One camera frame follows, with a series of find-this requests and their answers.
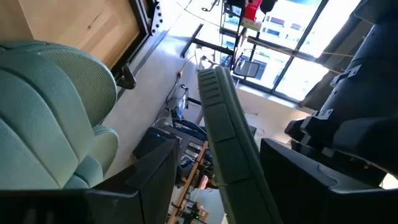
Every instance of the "wooden cabinet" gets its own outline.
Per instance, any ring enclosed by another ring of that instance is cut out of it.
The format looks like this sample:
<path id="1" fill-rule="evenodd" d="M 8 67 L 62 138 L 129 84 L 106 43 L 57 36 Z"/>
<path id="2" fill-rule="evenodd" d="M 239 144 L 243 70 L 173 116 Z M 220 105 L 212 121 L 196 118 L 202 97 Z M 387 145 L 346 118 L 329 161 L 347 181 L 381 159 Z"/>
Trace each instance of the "wooden cabinet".
<path id="1" fill-rule="evenodd" d="M 0 41 L 76 47 L 112 67 L 140 29 L 128 0 L 2 0 Z"/>

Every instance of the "green chair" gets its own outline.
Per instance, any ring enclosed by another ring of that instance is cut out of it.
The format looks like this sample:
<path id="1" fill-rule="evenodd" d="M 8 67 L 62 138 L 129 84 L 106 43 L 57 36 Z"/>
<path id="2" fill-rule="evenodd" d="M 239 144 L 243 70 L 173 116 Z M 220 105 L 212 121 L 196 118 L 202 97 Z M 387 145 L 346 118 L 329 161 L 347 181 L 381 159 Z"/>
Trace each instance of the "green chair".
<path id="1" fill-rule="evenodd" d="M 116 84 L 96 58 L 45 42 L 0 44 L 0 189 L 84 189 L 103 181 L 118 136 L 100 123 Z"/>

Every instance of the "glass window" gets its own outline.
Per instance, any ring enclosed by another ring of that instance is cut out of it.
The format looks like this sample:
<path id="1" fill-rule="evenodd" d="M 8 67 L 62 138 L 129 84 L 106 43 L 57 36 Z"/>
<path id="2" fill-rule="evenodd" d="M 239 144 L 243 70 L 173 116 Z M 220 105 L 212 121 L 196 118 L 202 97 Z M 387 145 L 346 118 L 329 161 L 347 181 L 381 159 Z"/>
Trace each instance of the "glass window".
<path id="1" fill-rule="evenodd" d="M 305 95 L 328 71 L 327 68 L 317 63 L 295 58 L 280 81 L 276 91 L 296 100 L 303 100 Z"/>
<path id="2" fill-rule="evenodd" d="M 291 49 L 303 36 L 322 0 L 279 0 L 263 22 L 260 39 Z"/>
<path id="3" fill-rule="evenodd" d="M 343 27 L 360 0 L 329 1 L 305 39 L 300 51 L 319 57 L 332 38 Z"/>
<path id="4" fill-rule="evenodd" d="M 260 64 L 256 77 L 248 81 L 272 88 L 284 69 L 289 56 L 271 49 L 256 49 L 252 62 Z"/>

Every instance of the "floor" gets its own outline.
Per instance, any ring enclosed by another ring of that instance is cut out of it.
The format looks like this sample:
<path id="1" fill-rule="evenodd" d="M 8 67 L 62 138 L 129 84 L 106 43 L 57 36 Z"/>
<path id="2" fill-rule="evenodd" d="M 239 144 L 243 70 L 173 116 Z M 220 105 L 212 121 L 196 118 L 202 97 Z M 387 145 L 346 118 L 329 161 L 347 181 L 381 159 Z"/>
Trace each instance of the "floor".
<path id="1" fill-rule="evenodd" d="M 192 24 L 200 22 L 192 15 L 183 13 L 183 9 L 176 5 L 175 1 L 163 3 L 162 9 L 164 17 L 168 18 L 165 21 L 169 23 L 171 29 L 138 71 L 136 88 L 124 92 L 103 123 L 113 128 L 119 135 L 118 153 L 106 177 L 117 174 L 133 162 L 131 157 L 133 149 L 138 145 L 146 129 L 154 122 L 167 93 L 174 84 L 177 72 L 186 61 L 180 58 L 180 52 L 197 26 Z M 149 47 L 145 46 L 136 61 L 143 57 Z M 185 66 L 181 83 L 191 85 L 190 80 L 196 80 L 192 78 L 196 72 L 194 61 L 192 58 Z M 130 69 L 134 70 L 135 65 L 136 63 L 133 63 Z"/>

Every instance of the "metal bracket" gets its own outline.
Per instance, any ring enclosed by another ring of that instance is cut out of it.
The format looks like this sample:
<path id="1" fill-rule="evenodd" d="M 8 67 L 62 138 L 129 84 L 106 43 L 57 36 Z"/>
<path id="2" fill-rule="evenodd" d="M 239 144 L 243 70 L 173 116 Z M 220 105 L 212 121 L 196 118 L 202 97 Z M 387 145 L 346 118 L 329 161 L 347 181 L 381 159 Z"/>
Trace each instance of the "metal bracket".
<path id="1" fill-rule="evenodd" d="M 128 90 L 132 90 L 137 86 L 137 80 L 134 78 L 128 64 L 123 65 L 120 69 L 116 84 Z"/>
<path id="2" fill-rule="evenodd" d="M 150 26 L 150 34 L 155 35 L 156 33 L 159 32 L 159 28 L 163 24 L 163 14 L 162 14 L 162 9 L 160 7 L 160 3 L 156 2 L 155 3 L 155 11 L 154 11 L 154 16 L 152 18 L 152 24 Z"/>
<path id="3" fill-rule="evenodd" d="M 349 78 L 349 77 L 353 77 L 354 75 L 356 75 L 358 73 L 358 70 L 361 68 L 362 65 L 358 65 L 357 67 L 354 67 L 348 71 L 346 71 L 343 74 L 337 75 L 334 77 L 334 79 L 331 81 L 330 86 L 331 87 L 336 87 L 338 82 L 340 82 L 341 80 L 345 79 L 345 78 Z"/>

